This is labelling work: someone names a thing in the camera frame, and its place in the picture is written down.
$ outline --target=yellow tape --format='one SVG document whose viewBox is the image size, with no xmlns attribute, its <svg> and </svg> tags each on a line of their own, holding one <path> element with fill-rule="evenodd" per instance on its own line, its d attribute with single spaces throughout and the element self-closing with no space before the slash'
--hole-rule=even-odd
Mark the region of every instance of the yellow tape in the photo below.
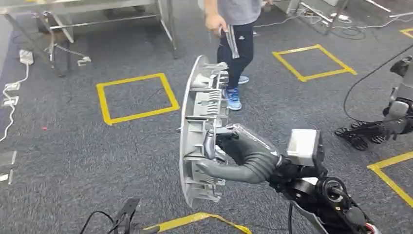
<svg viewBox="0 0 413 234">
<path fill-rule="evenodd" d="M 224 223 L 226 223 L 226 224 L 242 231 L 243 233 L 252 234 L 250 229 L 247 228 L 247 227 L 235 224 L 231 221 L 228 221 L 228 220 L 222 218 L 219 215 L 208 214 L 208 213 L 204 213 L 204 212 L 198 212 L 198 213 L 191 214 L 191 215 L 188 215 L 188 216 L 185 216 L 185 217 L 182 217 L 182 218 L 173 219 L 173 220 L 170 220 L 170 221 L 167 221 L 167 222 L 164 222 L 164 223 L 160 223 L 160 224 L 157 224 L 157 225 L 153 225 L 153 226 L 144 228 L 144 230 L 152 229 L 156 226 L 159 226 L 159 229 L 160 229 L 159 232 L 164 232 L 164 231 L 171 230 L 171 229 L 174 229 L 174 228 L 178 228 L 178 227 L 181 227 L 181 226 L 185 226 L 187 224 L 197 222 L 197 221 L 200 221 L 200 220 L 206 219 L 206 218 L 216 218 L 216 219 L 218 219 L 218 220 L 220 220 L 220 221 L 222 221 L 222 222 L 224 222 Z"/>
<path fill-rule="evenodd" d="M 103 121 L 108 125 L 112 125 L 111 114 L 109 113 L 108 103 L 106 101 L 104 85 L 97 84 L 97 95 L 99 96 L 100 109 L 102 110 Z"/>
<path fill-rule="evenodd" d="M 380 161 L 380 162 L 376 162 L 374 164 L 371 164 L 371 165 L 367 166 L 367 168 L 369 168 L 369 169 L 379 168 L 380 169 L 380 168 L 387 167 L 387 166 L 390 166 L 390 165 L 393 165 L 393 164 L 396 164 L 396 163 L 399 163 L 399 162 L 403 162 L 403 161 L 406 161 L 406 160 L 409 160 L 409 159 L 412 159 L 412 158 L 413 158 L 413 152 L 409 152 L 409 153 L 406 153 L 406 154 L 402 154 L 402 155 L 399 155 L 399 156 L 394 156 L 394 157 L 388 158 L 388 159 Z"/>
<path fill-rule="evenodd" d="M 320 45 L 313 45 L 313 46 L 308 46 L 308 47 L 303 47 L 303 48 L 298 48 L 298 49 L 293 49 L 293 50 L 286 50 L 286 51 L 281 51 L 278 52 L 280 55 L 285 55 L 285 54 L 290 54 L 290 53 L 295 53 L 295 52 L 301 52 L 301 51 L 306 51 L 306 50 L 312 50 L 312 49 L 317 49 Z"/>
<path fill-rule="evenodd" d="M 336 70 L 336 71 L 330 71 L 330 72 L 323 72 L 323 73 L 314 74 L 314 75 L 310 75 L 310 76 L 303 76 L 291 64 L 289 64 L 285 59 L 283 59 L 282 56 L 281 56 L 281 55 L 285 55 L 285 54 L 290 54 L 290 53 L 295 53 L 295 52 L 300 52 L 300 51 L 306 51 L 306 50 L 312 50 L 312 49 L 321 50 L 325 55 L 327 55 L 329 58 L 331 58 L 334 62 L 336 62 L 338 65 L 340 65 L 343 69 Z M 307 82 L 310 79 L 326 77 L 326 76 L 336 75 L 336 74 L 345 73 L 345 72 L 349 72 L 353 75 L 357 75 L 356 71 L 354 71 L 351 67 L 344 64 L 341 60 L 339 60 L 334 55 L 332 55 L 330 52 L 328 52 L 326 49 L 324 49 L 324 47 L 322 47 L 320 44 L 313 45 L 313 46 L 308 46 L 308 47 L 304 47 L 304 48 L 299 48 L 299 49 L 286 50 L 286 51 L 281 51 L 281 52 L 272 52 L 272 54 L 290 72 L 292 72 L 298 78 L 298 80 L 300 80 L 302 82 Z"/>
<path fill-rule="evenodd" d="M 413 208 L 413 199 L 381 170 L 381 168 L 391 166 L 412 158 L 413 152 L 409 152 L 371 164 L 367 166 L 367 168 L 375 172 L 390 188 L 392 188 L 403 200 L 407 202 L 407 204 L 409 204 Z"/>
<path fill-rule="evenodd" d="M 125 116 L 125 117 L 119 117 L 119 118 L 111 118 L 107 100 L 106 100 L 106 95 L 105 95 L 105 87 L 110 86 L 110 85 L 117 85 L 117 84 L 123 84 L 123 83 L 128 83 L 128 82 L 134 82 L 134 81 L 139 81 L 139 80 L 145 80 L 145 79 L 150 79 L 150 78 L 160 78 L 162 86 L 165 89 L 165 92 L 168 96 L 168 99 L 171 103 L 170 107 L 159 109 L 159 110 L 154 110 L 154 111 L 148 111 L 144 113 L 139 113 L 136 115 L 131 115 L 131 116 Z M 163 73 L 158 73 L 158 74 L 153 74 L 153 75 L 148 75 L 148 76 L 142 76 L 142 77 L 134 77 L 134 78 L 128 78 L 128 79 L 122 79 L 122 80 L 114 80 L 110 82 L 105 82 L 105 83 L 99 83 L 96 85 L 97 88 L 97 94 L 99 96 L 99 102 L 100 102 L 100 107 L 102 111 L 102 116 L 103 116 L 103 121 L 107 123 L 108 125 L 112 125 L 115 123 L 121 123 L 133 119 L 138 119 L 138 118 L 144 118 L 148 116 L 154 116 L 158 114 L 163 114 L 166 112 L 170 111 L 176 111 L 179 110 L 179 104 L 178 101 L 175 98 L 175 95 L 173 94 L 173 91 L 168 83 L 168 80 Z"/>
<path fill-rule="evenodd" d="M 341 70 L 336 70 L 336 71 L 331 71 L 331 72 L 323 72 L 323 73 L 319 73 L 319 74 L 315 74 L 315 75 L 311 75 L 311 76 L 306 76 L 303 77 L 303 79 L 305 81 L 310 80 L 310 79 L 315 79 L 315 78 L 320 78 L 320 77 L 327 77 L 327 76 L 331 76 L 331 75 L 337 75 L 340 73 L 346 73 L 348 72 L 347 69 L 341 69 Z"/>
<path fill-rule="evenodd" d="M 306 82 L 307 80 L 301 75 L 291 64 L 289 64 L 285 59 L 281 57 L 281 52 L 272 52 L 272 54 L 288 69 L 292 72 L 299 80 Z"/>
<path fill-rule="evenodd" d="M 400 32 L 403 33 L 404 35 L 413 38 L 413 35 L 409 33 L 411 31 L 413 31 L 413 28 L 407 28 L 407 29 L 400 30 Z"/>
<path fill-rule="evenodd" d="M 353 75 L 357 75 L 357 72 L 355 70 L 353 70 L 351 67 L 344 64 L 344 62 L 342 62 L 341 60 L 336 58 L 336 56 L 332 55 L 330 52 L 328 52 L 326 49 L 324 49 L 324 47 L 322 47 L 319 44 L 317 44 L 316 46 L 317 46 L 318 49 L 320 49 L 322 52 L 324 52 L 328 57 L 330 57 L 334 62 L 338 63 L 340 66 L 342 66 L 344 69 L 346 69 L 349 73 L 351 73 Z"/>
<path fill-rule="evenodd" d="M 396 183 L 392 181 L 386 174 L 384 174 L 379 168 L 371 168 L 390 188 L 392 188 L 403 200 L 407 202 L 413 208 L 413 199 L 403 191 Z"/>
</svg>

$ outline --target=floor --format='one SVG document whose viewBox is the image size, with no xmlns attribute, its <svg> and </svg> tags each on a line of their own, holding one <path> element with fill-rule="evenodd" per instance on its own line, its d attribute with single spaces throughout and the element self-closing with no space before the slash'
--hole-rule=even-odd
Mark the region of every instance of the floor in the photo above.
<svg viewBox="0 0 413 234">
<path fill-rule="evenodd" d="M 164 73 L 182 103 L 196 57 L 201 54 L 211 60 L 215 57 L 217 43 L 210 40 L 201 15 L 196 1 L 175 1 L 179 59 L 173 59 L 165 35 L 151 22 L 121 23 L 87 34 L 79 32 L 76 43 L 64 45 L 90 56 L 93 62 L 78 67 L 77 57 L 59 51 L 58 64 L 67 71 L 63 78 L 57 78 L 35 57 L 29 79 L 16 93 L 20 96 L 14 114 L 16 122 L 0 146 L 0 153 L 18 152 L 12 183 L 0 184 L 0 233 L 76 234 L 92 211 L 99 209 L 114 215 L 129 197 L 142 199 L 136 214 L 136 221 L 142 226 L 202 211 L 247 226 L 255 234 L 287 233 L 288 203 L 266 184 L 227 182 L 220 203 L 204 202 L 196 209 L 185 204 L 178 171 L 179 111 L 112 126 L 103 121 L 96 91 L 98 83 Z M 18 19 L 33 28 L 29 16 Z M 284 19 L 285 15 L 275 9 L 263 14 L 257 24 Z M 3 32 L 7 24 L 0 23 Z M 400 30 L 412 25 L 412 22 L 395 22 L 385 28 L 368 29 L 364 31 L 365 38 L 359 40 L 334 34 L 323 36 L 300 19 L 257 28 L 255 58 L 245 71 L 251 81 L 240 87 L 243 109 L 230 113 L 231 122 L 247 125 L 280 149 L 286 148 L 293 128 L 322 130 L 325 167 L 331 176 L 346 183 L 354 200 L 384 234 L 413 233 L 413 210 L 367 166 L 413 151 L 413 137 L 400 136 L 397 141 L 372 145 L 369 150 L 359 152 L 337 138 L 334 130 L 350 124 L 342 110 L 350 86 L 410 46 L 412 38 Z M 12 32 L 10 40 L 7 38 L 0 38 L 0 87 L 24 76 L 24 66 L 16 58 L 19 48 L 29 48 L 18 32 Z M 45 38 L 38 41 L 47 45 Z M 301 82 L 272 55 L 274 51 L 316 44 L 354 69 L 357 75 L 342 73 Z M 303 76 L 339 69 L 317 50 L 287 54 L 283 58 Z M 391 88 L 400 82 L 400 77 L 389 72 L 393 63 L 353 90 L 348 102 L 352 116 L 382 119 L 381 111 L 387 106 Z M 105 92 L 113 117 L 168 105 L 156 79 L 110 86 Z M 0 109 L 1 126 L 8 123 L 9 111 L 9 108 Z M 383 171 L 407 194 L 413 195 L 411 168 L 410 160 Z M 293 233 L 313 232 L 302 217 L 293 216 Z M 103 233 L 109 227 L 107 220 L 97 216 L 87 233 Z M 208 219 L 166 233 L 235 232 L 217 220 Z"/>
</svg>

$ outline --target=plastic car part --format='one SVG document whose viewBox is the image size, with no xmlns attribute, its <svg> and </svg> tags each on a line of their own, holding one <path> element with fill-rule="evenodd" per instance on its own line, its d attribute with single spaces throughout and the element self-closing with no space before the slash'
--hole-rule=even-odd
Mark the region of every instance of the plastic car part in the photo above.
<svg viewBox="0 0 413 234">
<path fill-rule="evenodd" d="M 200 199 L 218 202 L 222 179 L 203 173 L 196 166 L 201 159 L 226 163 L 225 154 L 215 146 L 217 127 L 227 125 L 227 103 L 222 90 L 227 78 L 221 77 L 226 63 L 211 64 L 206 56 L 197 58 L 189 76 L 181 116 L 179 171 L 185 200 L 190 207 Z"/>
</svg>

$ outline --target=black pants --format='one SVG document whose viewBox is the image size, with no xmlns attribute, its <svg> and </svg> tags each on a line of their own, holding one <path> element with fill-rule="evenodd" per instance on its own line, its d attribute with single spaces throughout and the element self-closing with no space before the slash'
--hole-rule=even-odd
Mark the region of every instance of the black pants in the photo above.
<svg viewBox="0 0 413 234">
<path fill-rule="evenodd" d="M 223 33 L 218 47 L 217 61 L 218 63 L 226 62 L 228 64 L 228 88 L 236 88 L 241 73 L 254 58 L 253 23 L 231 26 L 230 33 L 233 33 L 229 38 L 230 41 L 235 41 L 239 58 L 233 58 L 228 38 Z"/>
</svg>

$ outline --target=blue sneaker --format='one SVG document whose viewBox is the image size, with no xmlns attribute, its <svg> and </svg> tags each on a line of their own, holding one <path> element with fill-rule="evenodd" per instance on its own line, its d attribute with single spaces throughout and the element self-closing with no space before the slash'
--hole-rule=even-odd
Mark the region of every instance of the blue sneaker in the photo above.
<svg viewBox="0 0 413 234">
<path fill-rule="evenodd" d="M 241 109 L 240 97 L 238 95 L 238 88 L 225 89 L 224 96 L 228 102 L 228 109 L 238 111 Z"/>
</svg>

